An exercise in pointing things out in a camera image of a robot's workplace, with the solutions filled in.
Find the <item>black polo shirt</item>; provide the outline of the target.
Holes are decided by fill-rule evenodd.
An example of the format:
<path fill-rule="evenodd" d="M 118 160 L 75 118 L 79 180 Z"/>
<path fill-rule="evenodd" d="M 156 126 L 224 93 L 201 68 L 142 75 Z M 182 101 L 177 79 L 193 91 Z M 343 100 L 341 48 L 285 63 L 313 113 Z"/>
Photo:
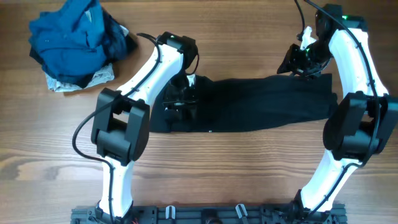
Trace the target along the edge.
<path fill-rule="evenodd" d="M 337 109 L 332 75 L 316 79 L 273 75 L 257 79 L 212 81 L 197 76 L 190 108 L 173 108 L 166 102 L 178 97 L 166 85 L 157 97 L 150 118 L 153 133 L 235 133 L 276 128 L 329 118 Z"/>

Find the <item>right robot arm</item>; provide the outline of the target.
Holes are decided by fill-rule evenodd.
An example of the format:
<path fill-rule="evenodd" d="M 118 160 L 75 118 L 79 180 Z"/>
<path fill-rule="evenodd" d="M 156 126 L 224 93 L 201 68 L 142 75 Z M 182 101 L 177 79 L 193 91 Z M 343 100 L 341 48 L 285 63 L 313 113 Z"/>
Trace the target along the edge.
<path fill-rule="evenodd" d="M 300 221 L 329 212 L 350 175 L 382 152 L 397 124 L 397 98 L 377 74 L 364 18 L 343 14 L 337 4 L 308 4 L 317 9 L 317 38 L 304 26 L 297 36 L 301 44 L 290 46 L 277 73 L 314 77 L 334 59 L 344 98 L 325 123 L 321 162 L 289 205 L 287 218 Z"/>

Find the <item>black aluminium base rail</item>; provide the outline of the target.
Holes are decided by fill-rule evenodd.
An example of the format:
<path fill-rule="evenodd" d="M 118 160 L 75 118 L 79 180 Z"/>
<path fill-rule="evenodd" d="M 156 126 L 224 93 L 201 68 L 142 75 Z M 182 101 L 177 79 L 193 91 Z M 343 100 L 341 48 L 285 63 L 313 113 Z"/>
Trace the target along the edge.
<path fill-rule="evenodd" d="M 344 204 L 334 204 L 330 211 L 316 212 L 304 222 L 289 220 L 284 204 L 265 204 L 231 207 L 132 207 L 125 217 L 114 218 L 114 223 L 339 223 L 347 224 Z M 97 207 L 72 209 L 70 223 L 111 223 L 109 215 Z"/>

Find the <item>white garment in pile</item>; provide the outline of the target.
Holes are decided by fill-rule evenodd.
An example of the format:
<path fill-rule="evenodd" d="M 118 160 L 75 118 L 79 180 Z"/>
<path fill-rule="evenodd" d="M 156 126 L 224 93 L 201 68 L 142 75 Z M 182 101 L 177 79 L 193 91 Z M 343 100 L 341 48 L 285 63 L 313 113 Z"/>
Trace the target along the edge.
<path fill-rule="evenodd" d="M 60 75 L 56 78 L 55 75 L 51 75 L 50 72 L 44 72 L 47 87 L 54 92 L 71 92 L 112 81 L 115 78 L 113 63 L 117 61 L 117 59 L 107 60 L 101 69 L 95 73 L 83 75 L 82 77 Z"/>

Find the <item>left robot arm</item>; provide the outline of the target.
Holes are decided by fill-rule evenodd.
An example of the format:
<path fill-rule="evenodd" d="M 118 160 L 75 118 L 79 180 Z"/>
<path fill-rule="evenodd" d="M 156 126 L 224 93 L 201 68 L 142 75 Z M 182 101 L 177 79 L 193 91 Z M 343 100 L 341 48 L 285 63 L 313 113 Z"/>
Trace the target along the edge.
<path fill-rule="evenodd" d="M 103 194 L 96 216 L 104 223 L 122 223 L 133 205 L 134 163 L 149 140 L 150 111 L 164 86 L 184 77 L 198 56 L 196 41 L 164 32 L 154 41 L 154 51 L 140 70 L 117 90 L 98 95 L 91 142 L 103 165 Z"/>

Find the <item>blue shirt on pile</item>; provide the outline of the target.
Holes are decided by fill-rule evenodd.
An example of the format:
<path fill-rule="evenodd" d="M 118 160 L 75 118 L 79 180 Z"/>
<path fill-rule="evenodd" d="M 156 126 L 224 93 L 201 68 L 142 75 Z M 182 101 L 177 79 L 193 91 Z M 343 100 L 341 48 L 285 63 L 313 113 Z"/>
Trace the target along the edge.
<path fill-rule="evenodd" d="M 99 1 L 66 1 L 61 9 L 41 12 L 29 23 L 29 42 L 45 73 L 80 77 L 95 73 L 106 61 L 104 19 Z"/>

